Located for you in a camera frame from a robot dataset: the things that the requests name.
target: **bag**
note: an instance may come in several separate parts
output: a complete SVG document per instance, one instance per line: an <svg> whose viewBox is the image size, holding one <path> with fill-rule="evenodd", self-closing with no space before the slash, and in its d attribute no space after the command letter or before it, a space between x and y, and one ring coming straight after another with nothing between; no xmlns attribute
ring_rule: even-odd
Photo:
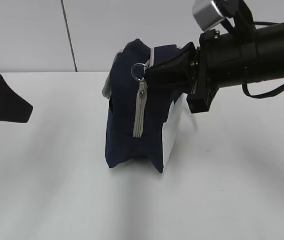
<svg viewBox="0 0 284 240"><path fill-rule="evenodd" d="M180 123L183 95L148 89L144 81L133 78L131 68L138 63L159 64L178 51L176 45L150 49L137 39L116 55L103 89L109 99L105 155L110 168L147 158L163 173ZM134 74L143 76L143 68L136 68Z"/></svg>

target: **table surface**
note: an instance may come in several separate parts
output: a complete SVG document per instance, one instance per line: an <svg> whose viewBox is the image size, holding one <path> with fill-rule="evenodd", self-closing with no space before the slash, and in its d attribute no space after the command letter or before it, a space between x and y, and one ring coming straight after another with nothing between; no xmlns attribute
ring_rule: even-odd
<svg viewBox="0 0 284 240"><path fill-rule="evenodd" d="M187 105L164 174L108 169L107 73L5 73L34 106L0 122L0 240L283 240L284 93ZM282 81L253 84L261 93Z"/></svg>

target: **white panel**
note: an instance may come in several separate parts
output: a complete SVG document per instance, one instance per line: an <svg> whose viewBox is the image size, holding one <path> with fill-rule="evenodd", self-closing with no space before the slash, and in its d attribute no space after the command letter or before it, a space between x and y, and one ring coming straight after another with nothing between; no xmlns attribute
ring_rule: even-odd
<svg viewBox="0 0 284 240"><path fill-rule="evenodd" d="M0 0L0 72L74 70L59 0Z"/></svg>
<svg viewBox="0 0 284 240"><path fill-rule="evenodd" d="M79 71L109 70L135 38L150 47L188 42L201 34L194 0L64 0ZM257 21L284 21L284 0L247 0Z"/></svg>
<svg viewBox="0 0 284 240"><path fill-rule="evenodd" d="M159 174L143 161L108 169L106 76L4 74L34 112L0 122L0 240L284 240L284 93L230 87L211 112L185 106Z"/></svg>

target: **zipper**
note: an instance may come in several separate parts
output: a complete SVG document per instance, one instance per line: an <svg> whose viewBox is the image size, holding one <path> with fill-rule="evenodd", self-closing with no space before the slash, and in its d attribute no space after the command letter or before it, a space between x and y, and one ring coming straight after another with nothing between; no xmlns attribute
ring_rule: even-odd
<svg viewBox="0 0 284 240"><path fill-rule="evenodd" d="M151 67L154 65L154 49L151 49L150 60L146 63L147 66ZM141 81L138 87L136 96L136 110L135 110L135 121L133 137L141 138L144 127L144 113L147 101L147 84L145 81Z"/></svg>

